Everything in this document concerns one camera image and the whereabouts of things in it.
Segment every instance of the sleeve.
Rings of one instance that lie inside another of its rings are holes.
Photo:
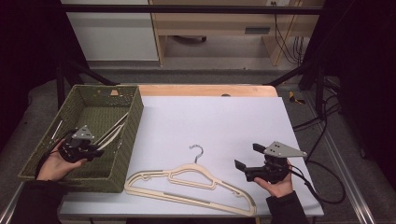
[[[64,187],[56,182],[26,182],[17,201],[11,224],[61,223],[58,218],[58,206],[65,194]]]
[[[308,224],[304,209],[296,192],[277,198],[266,199],[271,215],[271,224]]]

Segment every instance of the hanger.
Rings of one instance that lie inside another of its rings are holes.
[[[126,193],[137,195],[137,196],[153,198],[153,199],[165,200],[165,201],[174,202],[174,203],[186,203],[186,204],[190,204],[190,205],[214,208],[214,209],[218,209],[221,211],[227,211],[227,212],[245,215],[245,216],[249,216],[249,217],[255,215],[256,214],[256,204],[254,203],[253,199],[247,192],[245,192],[233,185],[230,185],[218,178],[215,178],[212,174],[210,174],[206,170],[205,167],[197,164],[197,160],[204,154],[204,150],[202,149],[202,147],[200,147],[198,145],[191,146],[190,148],[195,148],[195,147],[199,147],[202,150],[202,152],[201,152],[201,154],[199,154],[195,157],[194,163],[183,164],[173,170],[137,172],[126,180],[125,185],[124,185],[124,189],[125,189]],[[188,180],[182,180],[182,179],[175,178],[176,175],[180,175],[180,174],[183,174],[186,172],[195,172],[195,173],[204,175],[206,178],[208,178],[211,181],[211,183],[203,184],[203,183],[197,183],[194,181],[188,181]],[[183,186],[188,186],[188,187],[193,187],[193,188],[213,190],[216,188],[216,186],[223,186],[224,188],[230,190],[234,196],[244,197],[249,204],[249,209],[245,210],[245,209],[236,208],[236,207],[229,206],[229,205],[224,205],[224,204],[220,204],[220,203],[212,203],[212,202],[209,202],[206,200],[195,199],[195,198],[192,198],[189,196],[178,195],[178,194],[174,194],[174,193],[161,192],[161,191],[153,190],[153,189],[142,189],[142,188],[133,187],[134,182],[136,182],[137,180],[148,181],[153,177],[163,177],[163,176],[167,176],[169,182],[171,182],[173,184],[178,184],[178,185],[183,185]]]

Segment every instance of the basket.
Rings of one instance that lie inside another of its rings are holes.
[[[101,157],[86,162],[59,181],[69,191],[122,192],[143,107],[137,86],[75,85],[20,171],[19,179],[35,179],[35,168],[49,150],[54,133],[57,139],[87,125],[97,139],[128,113],[120,133],[103,148]]]

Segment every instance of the green basket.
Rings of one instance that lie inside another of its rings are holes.
[[[98,139],[128,113],[120,133],[103,149],[102,157],[86,162],[60,181],[70,191],[122,192],[143,107],[137,86],[74,86],[18,177],[35,179],[35,168],[50,148],[55,132],[54,139],[87,125]]]

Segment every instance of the person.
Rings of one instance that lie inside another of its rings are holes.
[[[255,177],[254,182],[263,189],[266,189],[271,195],[271,197],[266,199],[268,208],[272,215],[271,224],[309,223],[300,200],[296,192],[293,190],[291,173],[276,184],[270,184],[259,177]]]
[[[52,150],[43,163],[37,179],[25,182],[11,224],[61,223],[58,218],[58,207],[67,191],[57,181],[87,161],[86,159],[75,163],[65,161],[58,152],[62,142]],[[273,216],[272,224],[308,223],[297,194],[293,190],[291,174],[273,185],[258,177],[254,181],[271,194],[266,201]]]

